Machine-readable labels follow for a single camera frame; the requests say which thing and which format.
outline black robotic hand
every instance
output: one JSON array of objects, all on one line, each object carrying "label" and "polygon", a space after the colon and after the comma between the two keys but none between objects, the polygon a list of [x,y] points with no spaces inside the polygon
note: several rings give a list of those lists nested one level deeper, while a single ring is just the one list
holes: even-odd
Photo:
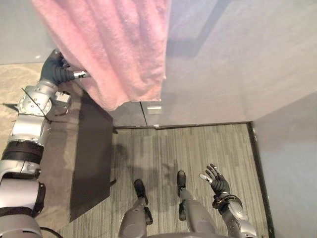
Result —
[{"label": "black robotic hand", "polygon": [[230,186],[224,176],[217,170],[214,164],[207,165],[206,176],[199,174],[199,177],[207,181],[213,189],[215,195],[212,203],[213,208],[218,209],[220,213],[223,212],[224,207],[230,199],[234,199],[242,205],[241,201],[235,196],[230,194]]},{"label": "black robotic hand", "polygon": [[224,176],[217,170],[217,167],[213,164],[207,165],[206,174],[200,174],[200,178],[206,180],[213,189],[215,196],[221,198],[230,194],[230,186]]}]

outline pink towel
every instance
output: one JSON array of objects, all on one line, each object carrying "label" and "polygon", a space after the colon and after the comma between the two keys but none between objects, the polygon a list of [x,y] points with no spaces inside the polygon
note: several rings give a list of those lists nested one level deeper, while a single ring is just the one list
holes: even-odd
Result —
[{"label": "pink towel", "polygon": [[65,59],[105,110],[159,101],[171,0],[32,0]]}]

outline gray wall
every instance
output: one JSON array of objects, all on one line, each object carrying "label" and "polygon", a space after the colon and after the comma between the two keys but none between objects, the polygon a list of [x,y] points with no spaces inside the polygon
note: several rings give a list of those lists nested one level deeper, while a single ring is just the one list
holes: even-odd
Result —
[{"label": "gray wall", "polygon": [[173,0],[161,115],[255,120],[317,91],[317,1]]},{"label": "gray wall", "polygon": [[276,238],[317,237],[317,93],[254,123]]},{"label": "gray wall", "polygon": [[44,62],[55,48],[29,0],[0,1],[0,64]]}]

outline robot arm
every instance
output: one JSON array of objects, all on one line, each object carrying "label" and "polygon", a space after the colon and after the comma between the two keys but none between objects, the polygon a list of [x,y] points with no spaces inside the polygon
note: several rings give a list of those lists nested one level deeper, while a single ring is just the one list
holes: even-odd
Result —
[{"label": "robot arm", "polygon": [[70,96],[58,92],[58,85],[85,71],[63,68],[63,57],[53,51],[43,65],[36,86],[27,86],[18,102],[18,117],[0,160],[0,237],[40,238],[34,220],[42,210],[45,185],[37,181],[44,147],[51,130],[50,116],[57,107],[67,111]]},{"label": "robot arm", "polygon": [[228,234],[234,238],[257,238],[255,228],[249,223],[240,199],[230,194],[230,186],[224,176],[217,171],[213,164],[207,166],[206,173],[200,178],[207,181],[215,192],[213,208],[218,209],[227,225]]}]

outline gray carpet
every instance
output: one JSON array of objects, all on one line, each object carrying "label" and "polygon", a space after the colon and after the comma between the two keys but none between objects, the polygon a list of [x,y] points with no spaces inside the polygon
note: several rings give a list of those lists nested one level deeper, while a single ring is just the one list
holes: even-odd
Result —
[{"label": "gray carpet", "polygon": [[199,178],[199,173],[210,162],[219,167],[229,181],[232,193],[242,200],[258,237],[268,237],[245,124],[118,132],[113,138],[111,171],[111,177],[116,178],[117,183],[111,188],[108,199],[61,230],[65,238],[115,238],[122,215],[135,201],[132,183],[137,178],[144,181],[154,219],[148,234],[186,232],[186,223],[178,221],[179,198],[175,180],[180,169],[186,172],[188,190],[207,207],[219,233],[227,235],[221,216],[212,209],[212,190]]}]

